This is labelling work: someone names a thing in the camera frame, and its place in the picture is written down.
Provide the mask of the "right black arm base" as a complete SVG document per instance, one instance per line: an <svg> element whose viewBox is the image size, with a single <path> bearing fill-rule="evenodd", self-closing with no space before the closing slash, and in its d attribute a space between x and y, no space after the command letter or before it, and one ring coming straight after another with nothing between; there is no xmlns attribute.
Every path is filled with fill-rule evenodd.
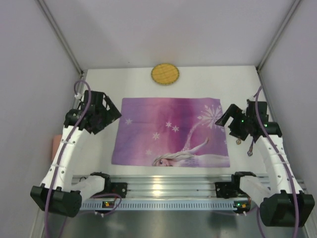
<svg viewBox="0 0 317 238"><path fill-rule="evenodd" d="M247 198L249 197L245 192L240 189L239 183L233 182L216 182L215 191L217 198Z"/></svg>

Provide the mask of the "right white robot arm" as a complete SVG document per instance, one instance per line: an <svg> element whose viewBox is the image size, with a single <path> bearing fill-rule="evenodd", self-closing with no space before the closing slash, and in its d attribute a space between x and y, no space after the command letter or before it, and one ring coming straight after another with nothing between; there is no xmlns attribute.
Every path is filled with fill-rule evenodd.
<svg viewBox="0 0 317 238"><path fill-rule="evenodd" d="M217 196L248 196L259 207L261 221L267 227L303 227L315 200L311 194L304 193L294 178L284 153L279 124L269 121L267 102L248 100L245 110L231 104L215 125L225 126L229 118L233 119L228 126L231 136L243 141L252 137L262 156L269 187L254 172L235 172L231 182L216 183Z"/></svg>

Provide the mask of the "purple Frozen placemat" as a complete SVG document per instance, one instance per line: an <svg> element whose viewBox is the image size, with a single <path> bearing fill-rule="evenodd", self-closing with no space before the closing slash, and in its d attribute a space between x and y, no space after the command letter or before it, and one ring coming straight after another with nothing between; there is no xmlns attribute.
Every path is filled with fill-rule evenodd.
<svg viewBox="0 0 317 238"><path fill-rule="evenodd" d="M228 168L219 99L124 98L112 164Z"/></svg>

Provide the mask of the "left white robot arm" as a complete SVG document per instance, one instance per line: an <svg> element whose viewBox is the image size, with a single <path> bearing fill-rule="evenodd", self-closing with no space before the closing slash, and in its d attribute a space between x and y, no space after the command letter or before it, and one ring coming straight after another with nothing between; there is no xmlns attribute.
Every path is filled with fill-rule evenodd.
<svg viewBox="0 0 317 238"><path fill-rule="evenodd" d="M77 109L65 115L62 138L49 171L30 196L42 211L75 217L82 202L113 191L110 176L93 172L86 179L72 184L80 151L90 134L97 134L121 117L111 99L103 92L86 90Z"/></svg>

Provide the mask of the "pink plastic cup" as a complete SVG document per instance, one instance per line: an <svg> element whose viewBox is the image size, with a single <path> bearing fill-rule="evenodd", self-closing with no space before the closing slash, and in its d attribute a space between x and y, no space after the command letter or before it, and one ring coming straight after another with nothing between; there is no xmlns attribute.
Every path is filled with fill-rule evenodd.
<svg viewBox="0 0 317 238"><path fill-rule="evenodd" d="M61 134L55 135L55 136L53 137L53 143L52 143L52 161L54 160L55 155L56 155L56 153L57 153L57 150L58 150L58 147L59 147L61 138L62 138L62 135L61 135Z"/></svg>

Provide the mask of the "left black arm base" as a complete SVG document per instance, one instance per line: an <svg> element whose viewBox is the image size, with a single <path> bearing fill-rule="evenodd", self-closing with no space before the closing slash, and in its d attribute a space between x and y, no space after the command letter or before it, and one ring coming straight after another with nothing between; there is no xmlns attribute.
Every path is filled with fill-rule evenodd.
<svg viewBox="0 0 317 238"><path fill-rule="evenodd" d="M128 184L125 182L111 182L106 186L105 193L116 193L122 198L126 197Z"/></svg>

